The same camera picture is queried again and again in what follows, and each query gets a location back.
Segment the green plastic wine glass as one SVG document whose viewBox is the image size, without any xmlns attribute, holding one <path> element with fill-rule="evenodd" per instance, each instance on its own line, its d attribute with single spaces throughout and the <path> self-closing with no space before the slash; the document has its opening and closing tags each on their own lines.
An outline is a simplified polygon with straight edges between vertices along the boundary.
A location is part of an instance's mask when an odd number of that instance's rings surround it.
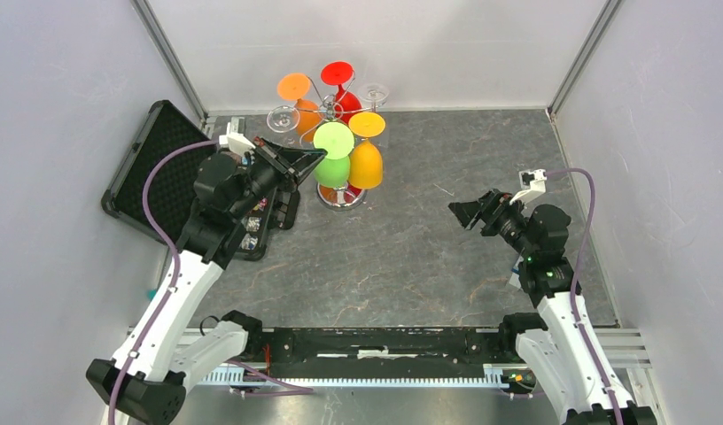
<svg viewBox="0 0 723 425">
<path fill-rule="evenodd" d="M 342 121 L 323 123 L 315 133 L 314 147 L 327 151 L 326 158 L 314 170 L 316 181 L 336 188 L 346 183 L 350 174 L 349 155 L 354 148 L 354 134 Z"/>
</svg>

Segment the yellow plastic wine glass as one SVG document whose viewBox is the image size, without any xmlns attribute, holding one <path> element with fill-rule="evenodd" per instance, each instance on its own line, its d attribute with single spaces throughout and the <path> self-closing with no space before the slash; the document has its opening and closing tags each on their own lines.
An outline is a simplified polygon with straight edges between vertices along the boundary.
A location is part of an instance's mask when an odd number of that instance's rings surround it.
<svg viewBox="0 0 723 425">
<path fill-rule="evenodd" d="M 347 181 L 358 189 L 374 189 L 382 183 L 384 162 L 381 152 L 371 139 L 385 130 L 385 120 L 376 112 L 359 112 L 349 120 L 349 128 L 361 142 L 350 155 Z"/>
</svg>

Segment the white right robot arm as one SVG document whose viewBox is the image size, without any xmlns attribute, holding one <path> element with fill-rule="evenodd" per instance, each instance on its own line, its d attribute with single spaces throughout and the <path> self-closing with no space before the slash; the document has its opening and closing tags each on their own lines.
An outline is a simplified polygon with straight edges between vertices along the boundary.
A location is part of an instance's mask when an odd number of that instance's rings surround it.
<svg viewBox="0 0 723 425">
<path fill-rule="evenodd" d="M 537 377 L 561 424 L 655 424 L 649 406 L 640 406 L 615 374 L 587 316 L 577 275 L 565 256 L 571 217 L 554 205 L 524 205 L 497 189 L 475 201 L 448 208 L 459 224 L 498 236 L 520 257 L 521 290 L 535 313 L 503 318 L 498 351 L 522 360 Z"/>
</svg>

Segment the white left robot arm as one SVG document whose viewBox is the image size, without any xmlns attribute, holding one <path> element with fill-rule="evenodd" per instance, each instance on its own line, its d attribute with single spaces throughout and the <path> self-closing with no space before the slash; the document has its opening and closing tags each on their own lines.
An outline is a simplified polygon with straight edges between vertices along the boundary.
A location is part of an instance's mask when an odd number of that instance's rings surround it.
<svg viewBox="0 0 723 425">
<path fill-rule="evenodd" d="M 261 322 L 236 311 L 187 348 L 178 344 L 241 246 L 247 215 L 274 192 L 297 190 L 326 154 L 235 135 L 222 137 L 198 165 L 189 218 L 177 240 L 165 238 L 172 255 L 167 282 L 113 356 L 94 359 L 87 369 L 87 380 L 107 404 L 109 423 L 124 413 L 145 424 L 168 424 L 187 393 L 219 365 L 262 354 Z"/>
</svg>

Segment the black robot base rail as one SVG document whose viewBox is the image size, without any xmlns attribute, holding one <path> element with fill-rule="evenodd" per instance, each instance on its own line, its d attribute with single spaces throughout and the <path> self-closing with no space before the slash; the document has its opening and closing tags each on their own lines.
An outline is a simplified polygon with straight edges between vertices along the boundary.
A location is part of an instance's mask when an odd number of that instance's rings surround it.
<svg viewBox="0 0 723 425">
<path fill-rule="evenodd" d="M 538 320 L 511 314 L 496 328 L 266 328 L 238 311 L 203 324 L 235 322 L 248 331 L 236 358 L 271 377 L 323 383 L 464 383 L 492 367 L 525 367 L 513 337 Z"/>
</svg>

